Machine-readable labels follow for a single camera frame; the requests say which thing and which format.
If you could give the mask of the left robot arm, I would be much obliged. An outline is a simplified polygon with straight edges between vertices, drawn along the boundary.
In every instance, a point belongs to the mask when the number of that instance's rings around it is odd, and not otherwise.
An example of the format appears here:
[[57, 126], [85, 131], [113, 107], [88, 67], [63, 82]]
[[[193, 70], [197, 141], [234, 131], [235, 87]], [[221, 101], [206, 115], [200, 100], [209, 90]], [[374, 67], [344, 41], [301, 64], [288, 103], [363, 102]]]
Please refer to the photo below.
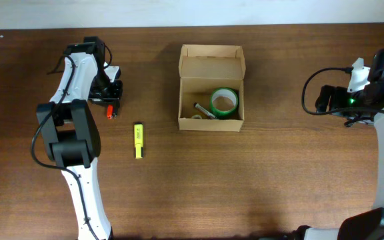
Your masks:
[[117, 116], [123, 94], [121, 70], [105, 58], [108, 46], [98, 37], [70, 44], [58, 64], [64, 65], [61, 82], [48, 103], [38, 105], [39, 126], [50, 169], [60, 170], [71, 193], [79, 239], [112, 239], [97, 176], [101, 138], [89, 104], [106, 107]]

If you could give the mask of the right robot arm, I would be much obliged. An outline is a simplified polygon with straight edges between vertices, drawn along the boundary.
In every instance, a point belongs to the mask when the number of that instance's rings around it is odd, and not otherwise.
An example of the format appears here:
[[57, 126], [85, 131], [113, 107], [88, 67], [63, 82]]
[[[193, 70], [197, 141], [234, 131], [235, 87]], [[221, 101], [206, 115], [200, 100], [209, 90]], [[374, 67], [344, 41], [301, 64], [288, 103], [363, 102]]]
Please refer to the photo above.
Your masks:
[[377, 192], [370, 211], [350, 217], [337, 229], [300, 226], [290, 239], [384, 240], [384, 49], [378, 50], [371, 66], [359, 58], [341, 71], [350, 75], [348, 87], [324, 85], [312, 115], [345, 118], [345, 126], [356, 123], [374, 126], [378, 142]]

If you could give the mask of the yellow highlighter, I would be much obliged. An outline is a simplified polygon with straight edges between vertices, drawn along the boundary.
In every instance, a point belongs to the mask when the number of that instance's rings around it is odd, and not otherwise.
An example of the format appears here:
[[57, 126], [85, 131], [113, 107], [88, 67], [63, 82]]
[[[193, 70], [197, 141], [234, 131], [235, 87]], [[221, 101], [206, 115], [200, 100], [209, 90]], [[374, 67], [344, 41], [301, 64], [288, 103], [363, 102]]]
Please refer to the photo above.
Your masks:
[[142, 159], [143, 152], [144, 152], [142, 123], [134, 124], [134, 144], [135, 144], [135, 158]]

